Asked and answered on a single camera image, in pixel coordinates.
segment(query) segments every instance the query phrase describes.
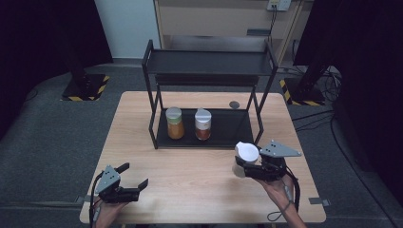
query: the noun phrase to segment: wall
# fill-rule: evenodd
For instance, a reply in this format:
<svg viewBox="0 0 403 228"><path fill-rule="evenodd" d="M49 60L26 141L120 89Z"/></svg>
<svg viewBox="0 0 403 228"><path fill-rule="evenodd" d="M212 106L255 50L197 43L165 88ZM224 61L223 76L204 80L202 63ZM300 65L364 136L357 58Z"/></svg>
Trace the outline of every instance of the wall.
<svg viewBox="0 0 403 228"><path fill-rule="evenodd" d="M160 47L154 1L96 0L113 58L143 58L149 39Z"/></svg>

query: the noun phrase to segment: glass jar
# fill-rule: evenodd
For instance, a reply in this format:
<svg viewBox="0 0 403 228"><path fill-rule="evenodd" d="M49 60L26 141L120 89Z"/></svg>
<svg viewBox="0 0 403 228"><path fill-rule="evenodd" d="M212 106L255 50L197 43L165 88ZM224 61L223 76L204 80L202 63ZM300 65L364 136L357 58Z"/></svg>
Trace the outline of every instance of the glass jar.
<svg viewBox="0 0 403 228"><path fill-rule="evenodd" d="M170 107L165 112L168 124L168 136L173 140L178 140L184 135L182 122L182 111L178 107Z"/></svg>
<svg viewBox="0 0 403 228"><path fill-rule="evenodd" d="M211 113L203 108L198 108L195 114L196 137L205 141L211 135Z"/></svg>

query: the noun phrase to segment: shelf rack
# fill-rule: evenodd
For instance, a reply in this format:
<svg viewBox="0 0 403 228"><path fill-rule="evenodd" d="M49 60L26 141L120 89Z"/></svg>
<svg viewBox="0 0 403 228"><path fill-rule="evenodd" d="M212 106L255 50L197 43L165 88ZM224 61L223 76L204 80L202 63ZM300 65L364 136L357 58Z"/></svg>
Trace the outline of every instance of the shelf rack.
<svg viewBox="0 0 403 228"><path fill-rule="evenodd" d="M278 70L276 57L268 42L263 51L202 51L155 49L149 40L142 61L152 115L148 130L154 147L228 147L237 142L257 144L263 133L260 112ZM153 96L149 75L155 76L157 93ZM256 87L260 76L269 76L260 102ZM212 134L207 141L199 141L194 132L196 108L180 107L184 130L179 140L167 135L166 107L163 106L161 86L242 86L251 87L251 96L245 109L208 108L212 113ZM254 103L259 123L259 133L254 139L249 118L249 108ZM161 115L157 136L153 130L157 107Z"/></svg>

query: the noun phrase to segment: gray floor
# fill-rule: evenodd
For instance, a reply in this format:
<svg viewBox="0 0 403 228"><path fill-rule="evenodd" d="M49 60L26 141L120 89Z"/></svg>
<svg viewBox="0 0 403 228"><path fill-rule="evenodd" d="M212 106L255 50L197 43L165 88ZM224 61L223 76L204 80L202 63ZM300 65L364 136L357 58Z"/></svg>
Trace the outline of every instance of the gray floor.
<svg viewBox="0 0 403 228"><path fill-rule="evenodd" d="M99 101L62 102L70 75L49 79L32 90L20 116L0 142L1 227L87 227L79 220L78 207L26 206L32 201L73 202L84 196L121 94L145 89L142 70L132 64L95 66L87 71L110 76ZM284 77L298 76L279 73L271 92L282 93L278 81ZM322 88L324 83L325 79L319 81ZM325 106L288 105L288 109L294 119L331 110L332 106L327 102ZM326 221L309 226L403 227L402 207L376 173L362 172L355 165L334 122L344 153L340 151L330 119L328 113L294 122L318 193L331 203L325 207ZM313 121L318 122L304 126ZM10 205L12 202L25 205Z"/></svg>

